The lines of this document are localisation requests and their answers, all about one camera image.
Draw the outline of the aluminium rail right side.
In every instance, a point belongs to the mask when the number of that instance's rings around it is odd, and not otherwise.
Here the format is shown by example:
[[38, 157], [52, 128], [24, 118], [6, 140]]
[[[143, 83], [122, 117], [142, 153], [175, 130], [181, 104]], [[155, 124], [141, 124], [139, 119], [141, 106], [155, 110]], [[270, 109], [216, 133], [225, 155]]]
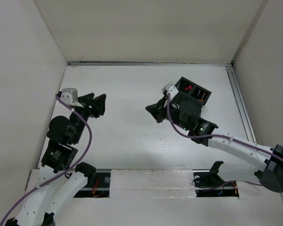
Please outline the aluminium rail right side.
[[235, 108], [228, 107], [224, 113], [226, 118], [224, 129], [230, 139], [229, 153], [252, 165], [252, 169], [262, 171], [266, 166], [264, 161], [268, 155], [258, 150], [261, 146], [256, 143], [233, 68], [227, 66], [225, 71], [232, 91], [230, 100], [235, 104]]

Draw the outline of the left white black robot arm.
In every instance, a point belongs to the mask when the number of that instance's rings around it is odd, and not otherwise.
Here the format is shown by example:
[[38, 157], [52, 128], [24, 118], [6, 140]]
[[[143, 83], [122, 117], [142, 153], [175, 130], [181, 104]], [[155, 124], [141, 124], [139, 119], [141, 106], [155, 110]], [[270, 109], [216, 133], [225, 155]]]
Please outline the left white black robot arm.
[[58, 92], [56, 100], [71, 111], [49, 123], [47, 149], [42, 157], [35, 187], [21, 197], [25, 201], [13, 218], [4, 216], [2, 226], [54, 226], [66, 205], [84, 186], [96, 181], [96, 168], [82, 161], [92, 143], [89, 118], [104, 115], [106, 94], [78, 96], [77, 89]]

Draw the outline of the white foam block front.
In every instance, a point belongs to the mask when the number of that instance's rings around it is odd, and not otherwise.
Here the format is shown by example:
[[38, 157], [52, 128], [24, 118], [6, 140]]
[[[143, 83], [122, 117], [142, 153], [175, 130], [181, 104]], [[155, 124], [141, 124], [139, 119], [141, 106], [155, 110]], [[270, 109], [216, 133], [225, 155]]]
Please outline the white foam block front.
[[186, 199], [195, 198], [192, 170], [113, 169], [110, 198]]

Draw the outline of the black two-slot organizer box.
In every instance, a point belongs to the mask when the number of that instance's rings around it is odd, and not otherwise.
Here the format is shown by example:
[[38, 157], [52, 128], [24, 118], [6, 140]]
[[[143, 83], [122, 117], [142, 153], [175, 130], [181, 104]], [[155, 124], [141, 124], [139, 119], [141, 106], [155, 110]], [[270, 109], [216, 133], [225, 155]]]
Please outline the black two-slot organizer box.
[[[189, 92], [185, 92], [184, 88], [189, 85], [192, 85], [192, 90], [190, 90]], [[178, 104], [188, 100], [195, 102], [196, 106], [202, 108], [206, 104], [212, 93], [211, 91], [186, 79], [185, 77], [181, 77], [179, 81], [175, 84], [175, 86], [179, 90], [179, 93], [175, 96], [173, 102]]]

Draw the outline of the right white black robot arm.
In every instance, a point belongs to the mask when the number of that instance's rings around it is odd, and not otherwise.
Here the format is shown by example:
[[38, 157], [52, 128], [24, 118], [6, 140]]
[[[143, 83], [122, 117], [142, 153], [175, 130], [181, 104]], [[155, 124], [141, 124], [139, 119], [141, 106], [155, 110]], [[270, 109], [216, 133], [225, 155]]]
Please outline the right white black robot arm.
[[224, 132], [216, 124], [201, 118], [201, 107], [194, 101], [173, 103], [163, 97], [156, 104], [146, 107], [158, 123], [169, 120], [173, 129], [186, 130], [181, 136], [207, 147], [234, 155], [256, 167], [253, 175], [270, 191], [283, 192], [283, 146], [268, 147], [251, 143]]

